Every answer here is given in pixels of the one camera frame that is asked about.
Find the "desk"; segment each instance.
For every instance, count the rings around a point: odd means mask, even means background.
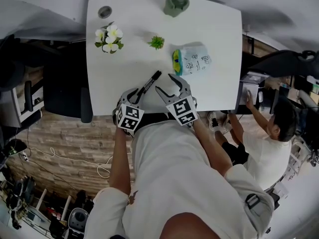
[[[169,79],[172,53],[189,43],[202,42],[212,59],[211,70],[183,76],[197,98],[198,111],[235,108],[241,68],[241,12],[208,0],[189,0],[188,9],[176,18],[165,15],[165,0],[89,0],[86,55],[90,96],[94,115],[110,115],[121,94],[142,87],[156,70],[163,74],[144,98],[147,113],[167,112],[155,85],[168,94],[178,93]],[[107,19],[98,10],[110,6]],[[114,21],[124,36],[124,47],[115,54],[95,47],[95,31]],[[147,44],[155,34],[165,39],[163,49]]]

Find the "black cable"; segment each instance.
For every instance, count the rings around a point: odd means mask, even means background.
[[[16,147],[16,133],[18,133],[18,128],[16,128],[15,135],[14,135],[15,143],[14,143],[13,149],[15,149]]]
[[[238,121],[243,117],[243,115],[238,119]],[[230,130],[226,131],[223,135],[227,134]]]

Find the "person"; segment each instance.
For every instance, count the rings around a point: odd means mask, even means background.
[[[234,142],[231,145],[220,132],[216,113],[210,113],[209,126],[215,132],[217,142],[230,156],[233,165],[244,164],[263,190],[270,188],[283,176],[290,157],[291,138],[297,125],[297,114],[289,101],[281,100],[274,109],[269,121],[254,107],[251,93],[248,92],[247,108],[258,125],[268,134],[266,139],[245,132],[235,114],[228,114],[226,128]]]
[[[84,237],[261,238],[273,199],[243,165],[232,165],[201,119],[189,128],[166,118],[134,135],[133,187],[126,135],[116,129],[110,187],[95,197]]]

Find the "floor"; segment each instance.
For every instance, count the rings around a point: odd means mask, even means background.
[[[245,36],[243,37],[243,50],[251,51]],[[255,54],[258,56],[273,51],[275,51],[273,48],[255,42]],[[205,119],[207,112],[202,112],[200,115],[207,123]],[[270,117],[268,112],[265,112],[265,116]],[[252,116],[242,116],[240,121],[244,129],[260,136],[266,136]],[[31,162],[26,162],[15,155],[8,159],[7,165],[12,169],[16,179],[25,174],[33,176],[36,181],[37,194],[46,188],[48,194],[55,191],[60,197],[66,198],[71,195],[74,200],[76,193],[83,189],[88,196],[94,197],[99,190],[108,186],[108,180],[99,176],[97,165],[83,161],[72,161],[67,158],[105,164],[113,154],[114,132],[115,126],[110,116],[97,116],[93,118],[91,123],[84,124],[80,119],[43,111],[43,117],[38,123],[17,136],[30,147],[26,153],[28,156],[31,155],[29,158]],[[230,133],[226,133],[225,136],[232,142]],[[128,152],[130,152],[131,141],[132,138],[127,137]],[[54,154],[51,151],[63,158],[53,157]],[[135,178],[131,153],[128,156],[133,184]],[[99,169],[99,172],[103,177],[109,175],[103,169]]]

